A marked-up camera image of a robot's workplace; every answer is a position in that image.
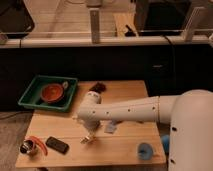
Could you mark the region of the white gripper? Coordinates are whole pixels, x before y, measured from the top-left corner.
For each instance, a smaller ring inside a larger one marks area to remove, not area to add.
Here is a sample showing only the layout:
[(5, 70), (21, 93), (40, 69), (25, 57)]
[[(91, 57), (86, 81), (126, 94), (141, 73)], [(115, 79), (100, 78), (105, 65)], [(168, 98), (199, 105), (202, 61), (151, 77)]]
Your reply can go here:
[(98, 130), (98, 128), (100, 126), (100, 122), (99, 121), (84, 121), (83, 126), (89, 132), (89, 134), (87, 135), (88, 141), (89, 142), (94, 141), (96, 138), (95, 131)]

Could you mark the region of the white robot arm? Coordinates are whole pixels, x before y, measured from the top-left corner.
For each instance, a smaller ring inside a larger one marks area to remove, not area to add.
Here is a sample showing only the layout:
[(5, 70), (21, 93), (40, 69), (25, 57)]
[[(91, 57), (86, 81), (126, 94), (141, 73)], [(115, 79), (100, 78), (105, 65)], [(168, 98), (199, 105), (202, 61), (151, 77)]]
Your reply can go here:
[(77, 116), (91, 130), (101, 120), (170, 124), (168, 171), (213, 171), (213, 92), (190, 90), (101, 104), (101, 95), (85, 94)]

